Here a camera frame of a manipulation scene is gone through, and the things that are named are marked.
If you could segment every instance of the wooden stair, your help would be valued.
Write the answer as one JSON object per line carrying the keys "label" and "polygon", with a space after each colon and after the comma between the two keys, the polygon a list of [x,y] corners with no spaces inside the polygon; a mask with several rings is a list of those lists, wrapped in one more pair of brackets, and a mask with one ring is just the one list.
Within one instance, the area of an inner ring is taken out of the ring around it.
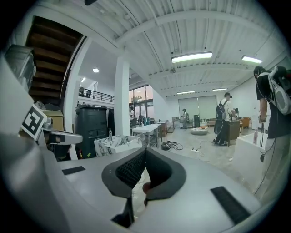
{"label": "wooden stair", "polygon": [[35,17],[26,46],[34,49],[36,73],[29,90],[35,101],[60,105],[71,55],[83,35],[59,23]]}

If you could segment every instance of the balcony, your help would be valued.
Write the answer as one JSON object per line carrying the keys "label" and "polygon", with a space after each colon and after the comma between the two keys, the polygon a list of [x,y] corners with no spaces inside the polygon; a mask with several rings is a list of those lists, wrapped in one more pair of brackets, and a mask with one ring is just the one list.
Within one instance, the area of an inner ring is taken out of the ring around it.
{"label": "balcony", "polygon": [[78,101],[80,104],[85,103],[105,107],[114,107],[114,96],[85,88],[79,89]]}

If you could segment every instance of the qr code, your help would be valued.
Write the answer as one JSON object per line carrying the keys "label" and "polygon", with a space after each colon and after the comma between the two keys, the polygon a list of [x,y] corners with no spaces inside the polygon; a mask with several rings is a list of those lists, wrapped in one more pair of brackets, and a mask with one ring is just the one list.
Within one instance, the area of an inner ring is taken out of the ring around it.
{"label": "qr code", "polygon": [[36,140],[46,119],[47,116],[35,105],[32,105],[22,123],[21,128]]}

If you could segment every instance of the black backpack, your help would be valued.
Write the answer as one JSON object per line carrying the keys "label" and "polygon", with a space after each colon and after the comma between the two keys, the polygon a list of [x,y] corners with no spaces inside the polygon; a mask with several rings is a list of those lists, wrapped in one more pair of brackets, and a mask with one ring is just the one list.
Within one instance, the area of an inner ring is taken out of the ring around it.
{"label": "black backpack", "polygon": [[219,105],[216,106],[216,119],[217,120],[224,120],[226,118],[224,106],[227,102],[228,100],[225,101],[224,104],[221,104],[221,101],[220,101]]}

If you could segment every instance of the fluorescent light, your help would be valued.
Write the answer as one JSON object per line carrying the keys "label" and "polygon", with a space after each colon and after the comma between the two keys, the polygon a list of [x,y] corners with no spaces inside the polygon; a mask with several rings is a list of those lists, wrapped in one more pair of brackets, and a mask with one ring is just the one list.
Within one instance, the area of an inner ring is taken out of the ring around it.
{"label": "fluorescent light", "polygon": [[172,63],[193,60],[193,59],[200,59],[200,58],[210,58],[210,57],[212,57],[212,52],[188,54],[188,55],[172,57]]}
{"label": "fluorescent light", "polygon": [[242,57],[242,60],[243,60],[243,61],[251,61],[251,62],[259,63],[259,64],[262,62],[262,61],[259,60],[259,59],[252,58],[252,57],[248,57],[248,56],[243,56],[243,57]]}
{"label": "fluorescent light", "polygon": [[190,94],[190,93],[194,93],[194,92],[195,91],[178,92],[177,95]]}
{"label": "fluorescent light", "polygon": [[227,88],[218,88],[218,89],[212,89],[212,91],[225,91]]}

